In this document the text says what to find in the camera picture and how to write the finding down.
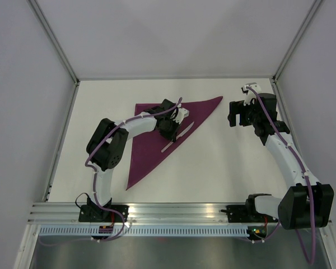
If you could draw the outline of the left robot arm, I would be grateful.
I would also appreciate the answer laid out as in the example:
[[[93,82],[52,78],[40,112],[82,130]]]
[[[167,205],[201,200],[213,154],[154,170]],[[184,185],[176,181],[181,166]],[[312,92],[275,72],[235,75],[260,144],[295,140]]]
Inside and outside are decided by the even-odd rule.
[[[99,222],[110,218],[112,199],[111,180],[114,168],[122,159],[127,141],[144,133],[158,131],[175,142],[178,130],[189,111],[181,106],[182,99],[175,104],[167,99],[140,114],[118,122],[104,118],[90,138],[86,152],[85,167],[94,173],[90,199],[95,203],[91,215]]]

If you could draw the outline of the pink plastic knife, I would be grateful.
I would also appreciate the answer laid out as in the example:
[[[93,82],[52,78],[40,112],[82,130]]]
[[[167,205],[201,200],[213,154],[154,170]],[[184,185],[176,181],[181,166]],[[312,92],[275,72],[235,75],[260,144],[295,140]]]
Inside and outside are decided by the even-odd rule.
[[[182,138],[190,129],[193,127],[195,122],[192,122],[190,125],[188,125],[183,131],[181,131],[177,135],[176,141],[178,141],[180,138]],[[175,142],[169,142],[165,147],[161,149],[161,153],[165,152],[170,146],[172,146]]]

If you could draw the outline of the purple cloth napkin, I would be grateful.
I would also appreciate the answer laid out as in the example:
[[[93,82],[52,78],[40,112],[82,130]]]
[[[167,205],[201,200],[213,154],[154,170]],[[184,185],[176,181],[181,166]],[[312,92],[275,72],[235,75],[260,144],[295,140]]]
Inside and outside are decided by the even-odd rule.
[[[204,101],[182,103],[182,107],[189,111],[189,115],[183,120],[178,134],[185,129],[188,131],[171,145],[158,131],[147,132],[133,138],[127,189],[141,181],[183,144],[215,111],[222,100],[223,97],[218,96]]]

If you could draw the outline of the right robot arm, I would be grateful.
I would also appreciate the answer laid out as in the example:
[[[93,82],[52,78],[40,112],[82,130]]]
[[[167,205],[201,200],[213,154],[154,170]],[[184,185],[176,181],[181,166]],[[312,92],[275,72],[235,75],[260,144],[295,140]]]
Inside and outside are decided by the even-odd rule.
[[[288,126],[277,119],[276,96],[258,93],[251,87],[243,92],[245,100],[229,104],[229,124],[231,127],[253,126],[255,135],[274,157],[288,188],[283,198],[251,194],[244,208],[246,218],[258,221],[264,215],[275,217],[286,230],[327,226],[334,198],[333,188],[330,184],[320,183],[307,168]]]

